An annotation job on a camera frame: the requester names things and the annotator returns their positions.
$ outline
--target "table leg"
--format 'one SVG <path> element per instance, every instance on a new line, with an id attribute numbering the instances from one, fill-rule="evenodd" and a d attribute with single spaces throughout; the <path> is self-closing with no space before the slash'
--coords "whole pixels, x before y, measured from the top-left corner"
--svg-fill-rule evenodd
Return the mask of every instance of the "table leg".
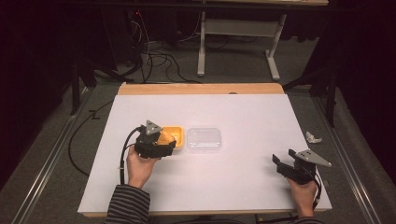
<path id="1" fill-rule="evenodd" d="M 265 51 L 265 57 L 267 58 L 268 66 L 270 67 L 271 76 L 274 81 L 279 81 L 280 76 L 277 72 L 276 63 L 274 60 L 274 54 L 277 47 L 277 43 L 279 42 L 280 35 L 282 34 L 283 26 L 285 25 L 286 14 L 283 14 L 280 17 L 279 25 L 276 27 L 276 32 L 274 35 L 273 45 L 270 50 Z"/>
<path id="2" fill-rule="evenodd" d="M 201 16 L 201 45 L 199 48 L 198 55 L 198 77 L 205 75 L 205 25 L 206 25 L 206 13 L 202 12 Z"/>

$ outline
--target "person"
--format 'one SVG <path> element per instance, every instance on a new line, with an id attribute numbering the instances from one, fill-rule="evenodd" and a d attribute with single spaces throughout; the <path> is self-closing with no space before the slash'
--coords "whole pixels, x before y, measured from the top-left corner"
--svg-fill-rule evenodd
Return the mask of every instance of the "person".
<path id="1" fill-rule="evenodd" d="M 149 180 L 157 160 L 158 158 L 141 158 L 134 151 L 134 146 L 129 148 L 127 158 L 128 184 L 116 186 L 107 210 L 105 223 L 148 223 L 150 197 L 142 188 Z M 317 191 L 315 182 L 311 181 L 304 185 L 299 185 L 291 179 L 287 180 L 291 187 L 291 197 L 299 217 L 293 223 L 324 223 L 314 217 L 313 201 Z"/>

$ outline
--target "white metal frame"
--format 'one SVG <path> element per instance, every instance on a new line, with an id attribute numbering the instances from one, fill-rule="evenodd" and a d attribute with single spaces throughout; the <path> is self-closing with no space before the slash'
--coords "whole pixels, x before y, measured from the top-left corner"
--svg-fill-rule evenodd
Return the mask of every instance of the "white metal frame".
<path id="1" fill-rule="evenodd" d="M 250 35 L 269 36 L 273 38 L 271 49 L 265 51 L 265 57 L 270 67 L 271 76 L 274 81 L 280 80 L 277 72 L 274 54 L 280 35 L 285 24 L 286 15 L 281 15 L 279 21 L 235 21 L 206 19 L 206 13 L 201 17 L 201 45 L 198 55 L 198 77 L 205 75 L 205 35 Z"/>

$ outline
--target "gray carpet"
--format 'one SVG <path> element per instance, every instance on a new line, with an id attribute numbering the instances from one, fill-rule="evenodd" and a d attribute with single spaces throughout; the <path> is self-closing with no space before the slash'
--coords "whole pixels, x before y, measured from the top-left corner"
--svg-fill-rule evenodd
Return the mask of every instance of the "gray carpet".
<path id="1" fill-rule="evenodd" d="M 216 49 L 222 42 L 213 40 L 208 43 L 205 77 L 196 76 L 198 46 L 194 42 L 179 44 L 177 49 L 160 43 L 152 43 L 150 52 L 166 52 L 172 54 L 178 65 L 179 73 L 186 79 L 194 79 L 204 83 L 233 83 L 233 82 L 272 82 L 268 65 L 263 57 L 268 39 L 258 39 L 248 43 L 252 38 L 236 38 L 224 48 Z M 303 71 L 309 56 L 316 45 L 315 41 L 299 43 L 296 39 L 280 41 L 276 52 L 276 64 L 281 76 L 280 83 L 285 84 L 297 78 Z M 175 63 L 167 70 L 164 58 L 156 57 L 148 81 L 181 80 L 177 76 Z M 127 68 L 120 64 L 120 71 Z M 149 66 L 144 66 L 147 75 Z M 131 75 L 136 82 L 142 80 L 140 72 Z M 98 86 L 90 90 L 90 97 L 77 117 L 73 129 L 87 118 L 89 110 L 97 109 L 117 94 L 120 83 L 98 78 Z M 371 203 L 383 223 L 389 223 L 396 216 L 396 189 L 387 174 L 382 169 L 374 154 L 368 148 L 361 136 L 353 118 L 350 116 L 342 95 L 337 92 L 337 105 L 334 110 L 335 129 L 329 129 L 318 108 L 318 99 L 312 99 L 307 93 L 307 87 L 298 87 L 287 92 L 302 132 L 311 132 L 322 137 L 323 142 L 310 144 L 311 149 L 331 161 L 332 168 L 319 167 L 326 190 L 328 191 L 333 209 L 316 213 L 326 223 L 367 223 L 367 217 L 362 212 L 361 204 L 357 200 L 356 191 L 352 188 L 350 179 L 346 175 L 343 162 L 337 151 L 332 134 L 337 133 L 342 146 L 347 149 L 353 167 L 361 183 L 369 194 Z M 65 94 L 64 101 L 43 125 L 29 152 L 8 180 L 0 193 L 0 223 L 10 223 L 17 214 L 24 198 L 34 184 L 46 158 L 55 145 L 63 126 L 70 119 L 71 110 L 70 90 Z M 96 117 L 90 119 L 76 134 L 72 144 L 73 158 L 76 164 L 89 172 L 92 167 L 96 149 L 106 126 L 110 106 L 101 110 Z M 26 223 L 102 223 L 102 218 L 87 218 L 77 213 L 87 177 L 79 173 L 70 163 L 67 156 L 66 139 L 62 147 L 62 155 L 50 175 L 46 187 Z M 264 219 L 287 217 L 289 214 L 264 214 Z M 177 220 L 186 220 L 192 217 L 157 217 L 155 223 L 172 223 Z M 213 218 L 232 218 L 244 223 L 254 223 L 254 216 L 214 216 Z"/>

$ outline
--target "metal rail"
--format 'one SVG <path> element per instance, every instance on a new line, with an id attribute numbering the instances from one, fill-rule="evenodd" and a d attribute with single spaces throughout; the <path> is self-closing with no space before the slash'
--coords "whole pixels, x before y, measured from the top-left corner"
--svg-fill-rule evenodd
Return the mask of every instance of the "metal rail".
<path id="1" fill-rule="evenodd" d="M 318 97 L 313 98 L 313 102 L 315 107 L 319 111 L 319 115 L 321 116 L 327 129 L 329 130 L 333 142 L 335 143 L 336 153 L 341 161 L 342 169 L 346 174 L 346 178 L 349 182 L 349 185 L 353 193 L 355 194 L 356 200 L 358 201 L 358 204 L 361 207 L 361 211 L 363 212 L 363 215 L 367 223 L 380 224 L 381 220 L 379 219 L 378 214 L 375 211 L 375 208 L 370 200 L 370 196 L 368 195 L 366 188 L 362 184 L 361 180 L 358 177 L 358 174 L 353 168 L 352 162 L 350 161 L 347 155 L 347 151 L 343 147 L 337 132 L 335 131 L 334 128 L 331 127 L 331 125 L 326 119 L 325 108 L 323 106 L 323 103 L 320 101 Z"/>
<path id="2" fill-rule="evenodd" d="M 62 155 L 62 148 L 64 142 L 69 136 L 69 133 L 74 126 L 78 114 L 81 112 L 81 108 L 86 104 L 91 94 L 92 91 L 89 91 L 88 88 L 85 88 L 82 91 L 83 99 L 80 107 L 78 108 L 78 111 L 76 112 L 75 115 L 70 116 L 69 120 L 64 125 L 64 128 L 62 129 L 55 145 L 53 146 L 49 156 L 47 157 L 46 162 L 44 163 L 40 173 L 35 179 L 34 184 L 32 185 L 27 196 L 25 197 L 20 209 L 18 210 L 18 213 L 15 215 L 14 219 L 12 220 L 12 224 L 26 223 L 27 219 L 32 214 L 32 211 L 35 208 L 35 204 L 40 198 L 40 195 L 44 190 L 44 187 L 46 187 L 47 182 L 50 179 L 50 175 L 52 174 L 52 171 L 56 166 L 56 163 L 58 162 L 59 158 Z"/>

